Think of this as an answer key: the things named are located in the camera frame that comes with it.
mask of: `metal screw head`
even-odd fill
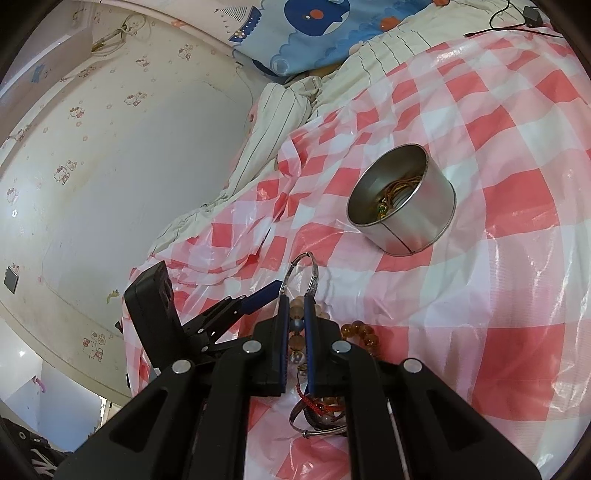
[[[246,353],[257,353],[261,348],[262,345],[258,340],[249,340],[242,345],[242,350]]]
[[[407,372],[412,374],[417,374],[423,369],[423,364],[416,358],[409,358],[402,365]]]
[[[337,340],[332,344],[332,349],[336,353],[348,353],[351,350],[351,344],[347,340]]]
[[[173,372],[176,374],[185,374],[191,370],[191,362],[189,360],[177,360],[173,363]]]

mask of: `black power adapter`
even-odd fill
[[[544,26],[544,21],[540,15],[540,11],[536,7],[524,7],[523,18],[525,24],[530,28],[539,28]]]

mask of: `electrical wire on wall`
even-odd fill
[[[141,21],[132,21],[134,17],[141,17]],[[93,55],[98,57],[106,57],[107,55],[111,55],[112,53],[119,50],[125,44],[125,39],[127,35],[133,35],[137,33],[146,23],[147,19],[146,16],[143,14],[133,13],[131,15],[128,15],[125,18],[125,20],[123,20],[123,23],[117,30],[98,39],[92,45],[90,51]],[[113,38],[117,37],[117,35],[120,35],[120,37],[116,42],[110,44],[107,43],[109,40],[112,40]]]
[[[519,23],[519,24],[515,24],[515,25],[509,25],[508,27],[493,27],[492,26],[492,22],[493,20],[500,15],[503,12],[506,12],[507,10],[510,9],[510,7],[515,8],[523,17],[523,22]],[[535,33],[537,35],[544,35],[546,37],[556,37],[556,38],[564,38],[562,35],[552,35],[550,33],[545,33],[545,32],[539,32],[537,30],[527,30],[525,28],[519,28],[519,27],[523,27],[527,24],[526,22],[526,18],[525,15],[523,14],[523,12],[521,10],[519,10],[519,8],[517,8],[515,5],[513,5],[513,3],[511,3],[511,0],[507,0],[507,6],[504,8],[501,8],[498,12],[494,13],[493,16],[491,17],[491,19],[488,22],[490,28],[487,28],[485,30],[480,30],[478,32],[471,32],[471,33],[467,33],[466,35],[464,35],[465,37],[469,38],[469,37],[473,37],[474,35],[478,35],[480,33],[485,33],[485,32],[491,32],[491,31],[503,31],[503,30],[516,30],[516,31],[521,31],[521,32],[530,32],[530,33]]]

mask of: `metal tin can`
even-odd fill
[[[393,182],[420,178],[394,197],[392,208],[378,218],[378,204]],[[394,148],[362,175],[347,203],[347,217],[378,247],[405,257],[432,245],[452,222],[456,192],[420,145]]]

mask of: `plastic sheet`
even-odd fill
[[[591,419],[589,98],[564,40],[506,31],[439,45],[293,132],[278,171],[131,279],[166,260],[186,322],[311,250],[333,319],[374,325],[388,361],[420,358],[547,479]],[[346,202],[373,161],[411,142],[452,182],[457,209],[432,247],[394,258],[349,224]],[[124,330],[137,393],[148,365],[128,319]],[[252,400],[245,478],[348,478],[345,439],[290,429],[290,386]]]

